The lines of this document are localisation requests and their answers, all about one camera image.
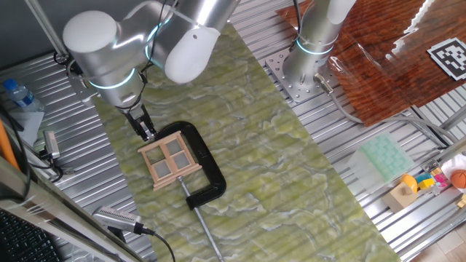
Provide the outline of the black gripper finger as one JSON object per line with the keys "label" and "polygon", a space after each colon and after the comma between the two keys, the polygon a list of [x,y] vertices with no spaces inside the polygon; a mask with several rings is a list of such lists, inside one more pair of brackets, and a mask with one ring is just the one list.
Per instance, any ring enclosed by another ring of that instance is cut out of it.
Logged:
{"label": "black gripper finger", "polygon": [[147,141],[149,139],[144,127],[139,122],[135,122],[133,128],[143,141]]}
{"label": "black gripper finger", "polygon": [[144,122],[145,122],[146,126],[148,127],[149,132],[151,133],[151,136],[152,136],[152,137],[155,137],[155,136],[157,135],[157,131],[155,130],[154,125],[153,125],[153,123],[152,123],[150,117],[147,116],[147,117],[145,118]]}

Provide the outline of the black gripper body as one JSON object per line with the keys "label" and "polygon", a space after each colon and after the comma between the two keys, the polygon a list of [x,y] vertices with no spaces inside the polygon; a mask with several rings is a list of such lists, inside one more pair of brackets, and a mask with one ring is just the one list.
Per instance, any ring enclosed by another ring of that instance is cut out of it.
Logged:
{"label": "black gripper body", "polygon": [[125,113],[125,117],[133,128],[142,127],[142,124],[148,128],[151,127],[151,119],[144,104],[138,104],[130,109]]}

